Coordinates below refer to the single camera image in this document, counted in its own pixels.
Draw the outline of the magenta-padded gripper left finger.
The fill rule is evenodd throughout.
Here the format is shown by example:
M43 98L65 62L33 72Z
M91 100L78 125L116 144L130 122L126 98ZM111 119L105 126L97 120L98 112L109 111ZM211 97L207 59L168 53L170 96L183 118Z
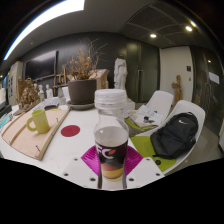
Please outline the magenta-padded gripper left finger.
M100 161L92 146L81 157L74 157L61 176L84 188L99 188Z

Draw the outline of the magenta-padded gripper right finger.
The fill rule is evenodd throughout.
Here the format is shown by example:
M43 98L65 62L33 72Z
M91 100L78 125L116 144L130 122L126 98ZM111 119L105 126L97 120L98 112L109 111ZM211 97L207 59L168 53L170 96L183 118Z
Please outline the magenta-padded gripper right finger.
M152 158L143 157L132 147L127 148L124 161L124 189L140 188L163 177L164 174Z

